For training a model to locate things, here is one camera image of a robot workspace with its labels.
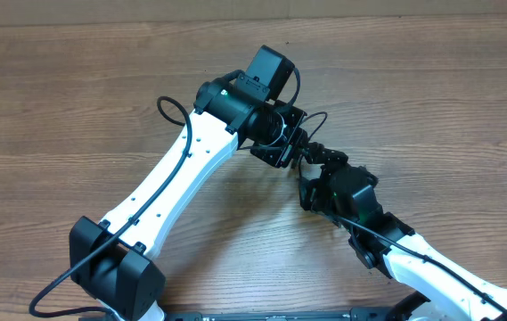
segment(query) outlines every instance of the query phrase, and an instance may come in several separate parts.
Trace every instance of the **wooden table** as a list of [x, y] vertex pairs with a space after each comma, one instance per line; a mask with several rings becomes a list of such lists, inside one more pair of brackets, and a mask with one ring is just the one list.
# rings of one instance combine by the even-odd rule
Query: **wooden table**
[[[69, 265], [72, 225], [119, 204], [173, 143], [156, 97], [190, 109], [262, 44], [297, 64], [297, 106], [330, 114], [315, 140], [376, 174], [385, 210], [507, 287], [507, 15], [0, 29], [0, 320], [31, 319], [31, 298]], [[296, 172], [237, 152], [156, 261], [161, 305], [344, 309], [411, 292], [303, 212], [296, 186]], [[92, 303], [67, 281], [41, 308]]]

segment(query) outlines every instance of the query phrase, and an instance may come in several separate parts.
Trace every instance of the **wood grain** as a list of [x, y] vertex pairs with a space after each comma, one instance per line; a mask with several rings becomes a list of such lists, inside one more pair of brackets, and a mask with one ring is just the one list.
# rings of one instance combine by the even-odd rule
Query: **wood grain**
[[504, 0], [0, 0], [0, 27], [507, 13]]
[[[299, 67], [298, 107], [329, 112], [315, 140], [378, 175], [384, 208], [446, 256], [507, 287], [507, 15], [9, 28], [0, 320], [31, 319], [31, 298], [69, 264], [74, 222], [102, 217], [168, 150], [179, 128], [155, 111], [156, 97], [191, 106], [202, 82], [246, 68], [262, 44]], [[237, 152], [157, 259], [168, 277], [161, 304], [343, 309], [411, 291], [366, 270], [346, 232], [299, 208], [296, 186], [295, 172]], [[67, 282], [42, 308], [85, 304]]]

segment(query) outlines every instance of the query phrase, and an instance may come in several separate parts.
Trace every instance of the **white arm link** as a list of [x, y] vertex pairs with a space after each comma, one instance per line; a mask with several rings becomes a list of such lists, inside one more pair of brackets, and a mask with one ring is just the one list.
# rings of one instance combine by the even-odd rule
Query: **white arm link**
[[[229, 134], [223, 121], [207, 112], [201, 115], [192, 112], [190, 120], [193, 140], [190, 147], [191, 157], [185, 160], [174, 179], [142, 214], [138, 223], [120, 236], [120, 240], [130, 246], [134, 246], [137, 242], [143, 243], [146, 246], [144, 256], [148, 259], [159, 256], [166, 236], [186, 205], [206, 179], [233, 156], [237, 149], [237, 134]], [[102, 218], [110, 222], [109, 232], [116, 233], [158, 190], [180, 160], [186, 138], [187, 127], [184, 126], [180, 136], [148, 177], [119, 206]], [[162, 320], [164, 312], [156, 302], [140, 319], [140, 321]]]
[[[458, 266], [430, 247], [421, 235], [404, 236], [397, 243], [439, 261], [507, 309], [507, 289], [492, 285]], [[483, 303], [478, 295], [441, 268], [423, 262], [422, 259], [395, 246], [391, 246], [390, 249], [391, 251], [384, 255], [384, 262], [392, 277], [428, 297], [431, 303], [444, 311], [450, 319], [479, 321], [483, 317], [488, 317], [493, 320], [501, 315], [502, 312], [488, 303]]]

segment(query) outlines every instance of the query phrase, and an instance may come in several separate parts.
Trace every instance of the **wire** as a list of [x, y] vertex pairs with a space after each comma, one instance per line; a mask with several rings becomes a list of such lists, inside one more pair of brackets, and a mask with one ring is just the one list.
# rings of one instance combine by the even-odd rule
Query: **wire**
[[[328, 119], [328, 113], [326, 111], [315, 112], [314, 114], [306, 116], [300, 122], [300, 124], [298, 124], [300, 126], [300, 125], [304, 124], [305, 122], [307, 122], [307, 120], [312, 119], [314, 116], [318, 116], [318, 115], [324, 115], [324, 118], [321, 121], [321, 123], [318, 124], [318, 126], [315, 128], [315, 130], [313, 130], [313, 132], [310, 134], [310, 136], [307, 139], [308, 142], [310, 142], [311, 138], [313, 138], [313, 136], [316, 134], [318, 129], [320, 129], [324, 125], [324, 122], [326, 121], [326, 119]], [[303, 161], [303, 157], [304, 157], [304, 155], [301, 153], [300, 156], [298, 157], [298, 162], [297, 162], [298, 163], [298, 187], [299, 188], [300, 188], [300, 182], [302, 180], [301, 178], [303, 177], [302, 169], [300, 168], [300, 163]]]
[[230, 81], [236, 80], [240, 74], [245, 74], [245, 72], [243, 72], [243, 70], [234, 70], [230, 73], [225, 74], [222, 77], [222, 79], [227, 82], [230, 82]]
[[179, 102], [175, 101], [174, 99], [170, 98], [170, 97], [166, 97], [166, 96], [161, 96], [160, 98], [158, 98], [158, 100], [156, 101], [156, 107], [158, 107], [158, 111], [160, 112], [160, 114], [162, 115], [162, 117], [164, 117], [167, 121], [171, 122], [172, 124], [174, 125], [178, 125], [178, 126], [183, 126], [185, 125], [183, 122], [181, 121], [177, 121], [175, 119], [172, 119], [170, 118], [170, 116], [168, 116], [164, 110], [162, 109], [162, 101], [165, 100], [169, 103], [172, 103], [174, 105], [176, 104], [179, 104]]
[[[318, 129], [320, 129], [320, 127], [324, 124], [324, 122], [326, 121], [326, 119], [328, 118], [328, 114], [325, 112], [325, 111], [319, 111], [319, 112], [316, 112], [310, 116], [307, 116], [306, 118], [304, 118], [300, 125], [302, 125], [303, 123], [305, 123], [307, 120], [313, 118], [314, 116], [317, 116], [317, 115], [324, 115], [324, 119], [323, 121], [321, 121], [321, 123], [318, 125], [318, 127], [313, 131], [313, 133], [308, 137], [308, 141], [311, 140], [311, 138], [313, 137], [313, 135], [318, 131]], [[302, 172], [301, 172], [301, 166], [300, 166], [300, 163], [302, 161], [302, 158], [303, 158], [303, 155], [301, 154], [300, 157], [298, 158], [298, 178], [299, 178], [299, 185], [300, 185], [300, 180], [302, 178]], [[465, 280], [462, 276], [459, 276], [457, 273], [455, 273], [451, 268], [445, 266], [443, 263], [435, 260], [435, 259], [432, 259], [430, 258], [429, 256], [425, 255], [425, 254], [420, 254], [419, 252], [416, 252], [416, 251], [413, 251], [413, 250], [410, 250], [406, 247], [404, 247], [403, 245], [401, 244], [398, 244], [390, 239], [388, 239], [387, 237], [385, 237], [384, 235], [380, 235], [374, 231], [372, 231], [371, 229], [365, 227], [365, 226], [362, 226], [356, 222], [353, 222], [347, 218], [343, 218], [343, 217], [340, 217], [340, 216], [337, 216], [336, 218], [340, 219], [341, 221], [345, 222], [345, 223], [348, 223], [349, 224], [349, 232], [350, 234], [354, 235], [354, 242], [355, 242], [355, 246], [356, 248], [360, 247], [360, 244], [358, 243], [358, 241], [356, 240], [356, 235], [354, 234], [355, 232], [355, 229], [354, 227], [357, 227], [371, 235], [373, 235], [374, 237], [377, 237], [379, 239], [381, 239], [382, 241], [386, 242], [386, 243], [389, 243], [390, 245], [393, 245], [395, 247], [397, 247], [399, 250], [402, 250], [408, 254], [411, 254], [413, 255], [414, 257], [417, 257], [419, 259], [423, 259], [424, 261], [426, 262], [429, 262], [433, 265], [435, 265], [436, 267], [438, 268], [441, 268], [442, 270], [444, 270], [447, 274], [449, 274], [450, 276], [452, 276], [453, 278], [455, 278], [457, 281], [459, 281], [461, 284], [465, 285], [468, 289], [472, 290], [475, 294], [477, 294], [481, 299], [483, 299], [483, 301], [486, 301], [488, 302], [489, 304], [491, 304], [493, 307], [495, 307], [496, 309], [498, 309], [499, 311], [501, 311], [505, 316], [507, 316], [507, 309], [504, 308], [502, 305], [500, 305], [498, 302], [496, 302], [495, 300], [493, 300], [493, 298], [491, 298], [488, 294], [482, 292], [481, 290], [479, 290], [477, 287], [475, 287], [473, 284], [470, 284], [467, 280]]]
[[324, 115], [324, 119], [323, 121], [321, 121], [321, 123], [316, 127], [316, 129], [311, 133], [311, 135], [308, 137], [308, 141], [310, 141], [311, 138], [313, 138], [313, 136], [316, 134], [316, 132], [318, 131], [318, 129], [320, 129], [323, 125], [324, 125], [324, 122], [326, 121], [326, 119], [328, 118], [328, 113], [326, 111], [319, 111], [319, 112], [315, 112], [314, 114], [310, 115], [310, 116], [307, 116], [305, 119], [303, 119], [303, 121], [300, 122], [299, 126], [304, 124], [307, 120], [309, 119], [312, 119], [314, 116], [318, 116], [318, 115]]
[[498, 309], [499, 311], [501, 311], [505, 316], [507, 316], [507, 309], [506, 308], [504, 308], [498, 302], [496, 302], [495, 300], [493, 300], [493, 298], [491, 298], [488, 294], [486, 294], [486, 293], [482, 292], [481, 290], [479, 290], [477, 287], [475, 287], [475, 285], [470, 284], [462, 276], [460, 276], [457, 273], [455, 273], [455, 271], [453, 271], [451, 268], [445, 266], [443, 263], [441, 263], [441, 262], [439, 262], [439, 261], [437, 261], [435, 259], [430, 258], [426, 254], [420, 254], [419, 252], [416, 252], [414, 250], [410, 250], [410, 249], [406, 248], [404, 245], [399, 244], [397, 242], [394, 242], [393, 240], [388, 239], [386, 236], [380, 235], [380, 234], [372, 231], [368, 227], [365, 227], [365, 226], [362, 226], [362, 225], [360, 225], [360, 224], [358, 224], [356, 222], [353, 222], [353, 221], [351, 221], [348, 218], [343, 218], [341, 216], [337, 216], [336, 218], [340, 219], [341, 221], [343, 221], [345, 223], [350, 224], [351, 226], [358, 227], [359, 229], [361, 229], [361, 230], [363, 230], [363, 231], [365, 231], [365, 232], [373, 235], [374, 237], [379, 238], [382, 241], [384, 241], [386, 243], [389, 243], [390, 245], [393, 245], [393, 246], [397, 247], [399, 250], [402, 250], [402, 251], [404, 251], [404, 252], [406, 252], [406, 253], [408, 253], [410, 255], [413, 255], [414, 257], [416, 257], [418, 259], [422, 259], [422, 260], [424, 260], [426, 262], [429, 262], [429, 263], [433, 264], [434, 266], [436, 266], [438, 268], [441, 268], [442, 270], [446, 271], [447, 274], [449, 274], [450, 276], [452, 276], [453, 278], [455, 278], [457, 281], [459, 281], [461, 284], [465, 285], [465, 287], [467, 287], [468, 289], [470, 289], [471, 291], [473, 291], [475, 294], [477, 294], [481, 299], [483, 299], [483, 301], [488, 302], [493, 307], [495, 307], [496, 309]]
[[298, 72], [297, 68], [295, 68], [293, 72], [295, 73], [295, 78], [297, 79], [297, 90], [295, 90], [295, 94], [292, 96], [288, 103], [274, 109], [276, 112], [285, 113], [286, 111], [289, 111], [292, 105], [297, 101], [298, 92], [300, 91], [300, 72]]
[[238, 151], [245, 151], [245, 150], [278, 151], [278, 150], [281, 150], [281, 149], [282, 149], [281, 147], [271, 147], [271, 146], [255, 145], [255, 146], [240, 147], [237, 150]]
[[128, 219], [126, 224], [122, 226], [117, 233], [115, 233], [109, 240], [107, 240], [105, 243], [103, 243], [101, 246], [96, 248], [96, 250], [92, 251], [89, 255], [87, 255], [84, 259], [80, 260], [77, 264], [75, 264], [73, 267], [69, 268], [65, 273], [54, 279], [49, 285], [46, 286], [45, 289], [43, 289], [40, 293], [36, 295], [35, 298], [29, 303], [29, 314], [34, 317], [42, 317], [42, 318], [48, 318], [48, 317], [61, 317], [61, 316], [68, 316], [73, 315], [77, 313], [83, 313], [83, 312], [105, 312], [113, 314], [114, 312], [111, 309], [103, 308], [103, 307], [84, 307], [84, 308], [77, 308], [77, 309], [66, 309], [62, 311], [55, 311], [55, 312], [41, 312], [36, 310], [37, 304], [50, 292], [52, 291], [57, 285], [59, 285], [61, 282], [63, 282], [65, 279], [67, 279], [69, 276], [71, 276], [73, 273], [75, 273], [79, 268], [84, 266], [88, 261], [99, 255], [101, 252], [115, 244], [120, 236], [124, 234], [128, 228], [130, 228], [137, 219], [139, 219], [143, 213], [150, 207], [150, 205], [156, 201], [158, 196], [166, 189], [168, 184], [174, 179], [177, 172], [180, 170], [182, 165], [184, 164], [185, 159], [188, 157], [188, 154], [190, 152], [190, 146], [192, 144], [192, 123], [190, 121], [190, 115], [188, 115], [188, 112], [184, 109], [184, 107], [174, 99], [166, 96], [161, 96], [158, 98], [158, 101], [156, 104], [158, 105], [158, 110], [160, 113], [164, 116], [164, 118], [168, 119], [171, 122], [174, 122], [175, 120], [168, 117], [166, 114], [161, 111], [160, 103], [162, 101], [167, 101], [175, 105], [175, 107], [182, 112], [185, 119], [185, 125], [187, 127], [187, 140], [185, 143], [185, 148], [182, 151], [182, 156], [180, 157], [180, 160], [170, 173], [166, 180], [162, 183], [162, 185], [154, 192], [154, 194], [151, 196], [148, 201], [144, 203], [144, 205], [131, 217]]

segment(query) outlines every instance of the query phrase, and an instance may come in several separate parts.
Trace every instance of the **robotic arm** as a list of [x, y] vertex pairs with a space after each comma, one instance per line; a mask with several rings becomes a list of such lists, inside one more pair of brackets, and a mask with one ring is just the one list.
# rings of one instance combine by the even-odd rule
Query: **robotic arm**
[[[297, 78], [297, 92], [284, 103], [278, 96], [291, 73]], [[201, 185], [249, 138], [255, 142], [249, 147], [251, 154], [273, 167], [291, 164], [294, 168], [303, 158], [322, 164], [318, 178], [301, 178], [301, 207], [345, 227], [351, 234], [351, 247], [367, 268], [377, 268], [421, 293], [395, 306], [386, 319], [422, 319], [429, 307], [430, 312], [442, 311], [440, 316], [451, 319], [506, 320], [506, 289], [469, 273], [393, 214], [384, 213], [373, 191], [378, 178], [363, 167], [350, 166], [345, 153], [309, 142], [307, 132], [300, 128], [306, 114], [293, 106], [299, 88], [294, 64], [266, 46], [247, 71], [236, 70], [203, 84], [188, 118], [191, 130], [186, 124], [140, 186], [98, 224], [82, 217], [73, 226], [70, 263], [80, 267], [70, 273], [72, 280], [122, 319], [164, 320], [156, 300], [165, 277], [152, 260]], [[133, 221], [133, 215], [155, 196], [184, 157], [188, 143], [187, 159], [177, 174]], [[125, 224], [131, 226], [119, 232]], [[85, 262], [113, 235], [119, 238]]]

